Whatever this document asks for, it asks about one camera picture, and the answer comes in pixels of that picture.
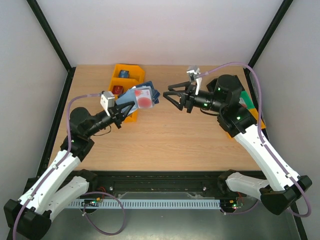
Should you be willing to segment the blue leather card holder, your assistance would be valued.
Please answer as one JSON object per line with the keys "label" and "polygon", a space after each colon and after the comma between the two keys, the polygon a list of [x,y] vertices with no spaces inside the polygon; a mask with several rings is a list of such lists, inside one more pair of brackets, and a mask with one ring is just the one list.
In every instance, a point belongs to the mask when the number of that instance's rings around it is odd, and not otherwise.
{"label": "blue leather card holder", "polygon": [[147,81],[133,86],[125,93],[118,96],[115,103],[117,105],[134,102],[134,106],[128,112],[129,115],[138,109],[153,108],[154,105],[159,104],[160,92],[155,89],[152,81]]}

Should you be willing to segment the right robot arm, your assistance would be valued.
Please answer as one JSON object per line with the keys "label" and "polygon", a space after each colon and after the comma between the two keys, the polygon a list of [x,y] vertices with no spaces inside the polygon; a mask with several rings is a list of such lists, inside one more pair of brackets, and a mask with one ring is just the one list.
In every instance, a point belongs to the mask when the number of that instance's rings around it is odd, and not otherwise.
{"label": "right robot arm", "polygon": [[237,76],[224,74],[213,83],[212,91],[189,81],[170,85],[163,97],[180,111],[216,112],[219,126],[246,149],[265,176],[259,179],[228,170],[218,177],[218,191],[224,196],[240,192],[254,197],[272,214],[280,215],[312,185],[311,179],[286,164],[262,133],[260,118],[240,103],[243,87]]}

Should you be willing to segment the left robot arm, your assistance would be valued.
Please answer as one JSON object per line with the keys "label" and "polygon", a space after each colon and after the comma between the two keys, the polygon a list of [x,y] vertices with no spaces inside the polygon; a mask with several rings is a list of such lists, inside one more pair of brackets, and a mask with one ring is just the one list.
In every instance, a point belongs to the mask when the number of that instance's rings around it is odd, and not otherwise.
{"label": "left robot arm", "polygon": [[67,136],[51,165],[18,200],[9,199],[4,205],[12,239],[20,234],[30,240],[40,240],[72,201],[96,193],[97,176],[89,170],[83,169],[67,184],[63,183],[94,146],[91,137],[112,124],[120,128],[135,106],[134,101],[121,104],[101,102],[103,111],[95,115],[84,107],[67,111]]}

